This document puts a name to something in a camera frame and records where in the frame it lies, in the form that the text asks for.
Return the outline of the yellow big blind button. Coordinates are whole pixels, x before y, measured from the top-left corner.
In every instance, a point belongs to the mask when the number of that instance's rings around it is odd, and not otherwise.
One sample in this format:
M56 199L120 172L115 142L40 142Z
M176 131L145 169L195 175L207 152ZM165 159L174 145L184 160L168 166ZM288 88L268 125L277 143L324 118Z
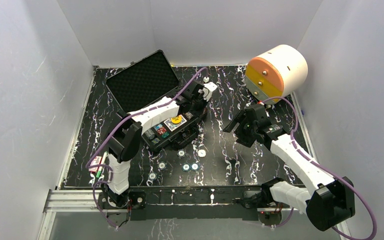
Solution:
M171 123L174 125L180 124L182 122L182 120L183 120L182 115L178 115L178 116L170 118Z

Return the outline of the blue playing card deck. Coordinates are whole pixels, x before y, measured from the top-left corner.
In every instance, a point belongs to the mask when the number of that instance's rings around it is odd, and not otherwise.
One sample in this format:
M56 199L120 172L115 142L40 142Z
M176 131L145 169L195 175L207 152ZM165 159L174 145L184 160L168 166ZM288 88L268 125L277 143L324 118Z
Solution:
M171 117L171 118L166 119L165 121L163 121L164 125L171 132L175 131L176 129L178 129L180 126L182 126L186 122L187 122L187 119L184 116L182 116L182 115Z

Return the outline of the white one chip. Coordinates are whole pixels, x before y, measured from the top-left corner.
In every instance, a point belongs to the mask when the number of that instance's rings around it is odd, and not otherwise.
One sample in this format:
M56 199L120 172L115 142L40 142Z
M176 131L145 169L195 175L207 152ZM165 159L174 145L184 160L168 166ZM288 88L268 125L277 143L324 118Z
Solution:
M206 151L205 151L204 149L200 149L200 150L198 151L198 156L199 156L200 158L204 158L204 157L206 157Z

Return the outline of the blue fifty chip lowest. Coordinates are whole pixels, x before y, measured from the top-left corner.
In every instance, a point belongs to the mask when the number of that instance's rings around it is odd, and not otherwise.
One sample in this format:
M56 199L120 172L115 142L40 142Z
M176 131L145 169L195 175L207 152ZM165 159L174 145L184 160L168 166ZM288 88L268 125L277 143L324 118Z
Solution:
M150 173L148 174L148 179L149 179L150 181L154 181L156 178L157 178L157 174L156 174L155 172L150 172Z

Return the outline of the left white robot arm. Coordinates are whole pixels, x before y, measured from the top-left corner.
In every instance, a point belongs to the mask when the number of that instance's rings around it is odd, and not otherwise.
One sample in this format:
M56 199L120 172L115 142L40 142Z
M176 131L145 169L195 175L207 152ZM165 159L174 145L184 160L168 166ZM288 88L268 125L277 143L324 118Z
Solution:
M107 159L109 181L102 185L104 200L110 206L125 208L131 160L141 143L158 152L169 146L181 150L197 138L198 125L207 115L207 104L218 86L213 82L191 82L176 96L173 89L153 104L120 116L121 126L110 136Z

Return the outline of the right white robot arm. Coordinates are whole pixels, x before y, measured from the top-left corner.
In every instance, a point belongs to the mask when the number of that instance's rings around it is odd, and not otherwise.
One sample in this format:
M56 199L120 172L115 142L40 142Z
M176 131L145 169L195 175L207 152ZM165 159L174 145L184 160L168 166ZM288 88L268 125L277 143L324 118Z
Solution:
M286 204L304 212L310 222L325 231L355 215L355 198L347 178L334 178L315 166L315 161L283 128L273 123L261 104L240 110L223 129L233 132L236 142L251 147L263 144L282 159L298 176L304 187L297 187L276 177L261 186L261 191L236 202L245 208L274 207Z

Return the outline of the black poker set case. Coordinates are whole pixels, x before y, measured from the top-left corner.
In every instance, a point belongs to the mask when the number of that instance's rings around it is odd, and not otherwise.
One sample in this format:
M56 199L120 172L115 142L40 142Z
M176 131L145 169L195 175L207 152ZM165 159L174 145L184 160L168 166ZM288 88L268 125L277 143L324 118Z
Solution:
M106 87L121 107L119 117L153 104L172 90L182 89L162 50L108 78Z

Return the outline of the orange blue chip stack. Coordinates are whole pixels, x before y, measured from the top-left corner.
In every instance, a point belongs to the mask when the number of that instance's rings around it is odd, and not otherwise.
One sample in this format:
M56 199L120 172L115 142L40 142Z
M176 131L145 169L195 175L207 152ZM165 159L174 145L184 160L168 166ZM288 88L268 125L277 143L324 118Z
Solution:
M186 113L184 113L184 116L185 116L188 120L190 120L190 121L196 118L196 116L195 116L194 114L190 113L190 112L186 112Z

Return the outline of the light blue chip stack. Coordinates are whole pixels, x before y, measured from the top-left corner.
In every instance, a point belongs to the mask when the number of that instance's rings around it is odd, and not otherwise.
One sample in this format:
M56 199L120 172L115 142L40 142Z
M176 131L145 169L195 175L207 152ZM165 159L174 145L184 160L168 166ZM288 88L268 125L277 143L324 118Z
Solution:
M155 125L153 129L156 131L158 136L162 139L166 139L170 135L167 128L162 123Z

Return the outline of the pale green chip stack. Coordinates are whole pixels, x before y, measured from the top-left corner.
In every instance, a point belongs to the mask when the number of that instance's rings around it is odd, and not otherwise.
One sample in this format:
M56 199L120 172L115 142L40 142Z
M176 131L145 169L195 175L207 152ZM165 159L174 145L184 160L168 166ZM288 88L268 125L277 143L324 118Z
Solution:
M144 136L153 145L157 145L161 141L151 129L146 130Z

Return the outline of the white cylindrical drawer unit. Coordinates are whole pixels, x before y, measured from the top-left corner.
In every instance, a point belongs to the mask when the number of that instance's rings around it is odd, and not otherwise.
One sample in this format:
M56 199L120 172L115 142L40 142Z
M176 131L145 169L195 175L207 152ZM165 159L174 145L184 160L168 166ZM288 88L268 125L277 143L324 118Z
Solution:
M276 104L306 80L308 64L295 48L281 44L253 57L245 70L249 92L267 105Z

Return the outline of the teal fifty chip right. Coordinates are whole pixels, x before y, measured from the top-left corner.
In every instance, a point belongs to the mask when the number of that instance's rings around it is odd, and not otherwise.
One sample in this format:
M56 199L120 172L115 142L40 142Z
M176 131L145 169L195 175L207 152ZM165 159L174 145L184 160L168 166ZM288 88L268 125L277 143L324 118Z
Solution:
M195 163L190 165L190 168L191 168L191 170L196 172L196 171L198 171L200 169L200 165L195 162Z

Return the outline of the teal fifty chip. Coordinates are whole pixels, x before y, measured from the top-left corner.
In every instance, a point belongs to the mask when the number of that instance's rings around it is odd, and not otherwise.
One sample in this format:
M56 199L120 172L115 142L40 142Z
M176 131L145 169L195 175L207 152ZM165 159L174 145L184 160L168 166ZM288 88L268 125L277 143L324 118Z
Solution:
M186 163L186 164L183 164L183 165L182 165L182 171L184 171L184 172L189 172L190 169L191 169L191 167L190 167L189 164Z
M190 168L191 168L191 170L196 172L196 171L198 171L200 169L200 165L195 162L195 163L190 165Z

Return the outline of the teal fifty chip left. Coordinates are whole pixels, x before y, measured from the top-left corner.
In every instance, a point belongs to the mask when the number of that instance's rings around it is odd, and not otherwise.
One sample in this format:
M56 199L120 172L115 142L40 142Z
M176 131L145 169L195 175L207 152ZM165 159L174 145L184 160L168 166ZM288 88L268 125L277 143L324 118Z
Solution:
M186 164L183 164L183 165L182 165L182 171L184 171L184 172L189 172L190 169L191 169L191 167L190 167L189 164L186 163Z

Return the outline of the red white small box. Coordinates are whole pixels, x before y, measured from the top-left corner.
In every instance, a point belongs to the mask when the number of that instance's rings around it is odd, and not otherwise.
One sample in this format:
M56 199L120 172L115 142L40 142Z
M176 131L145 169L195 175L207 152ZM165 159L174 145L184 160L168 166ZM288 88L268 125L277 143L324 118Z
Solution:
M90 166L95 166L95 167L91 167L89 168L89 172L91 173L97 173L98 170L99 170L99 166L97 165L100 165L102 162L102 156L96 156L93 161L91 162Z

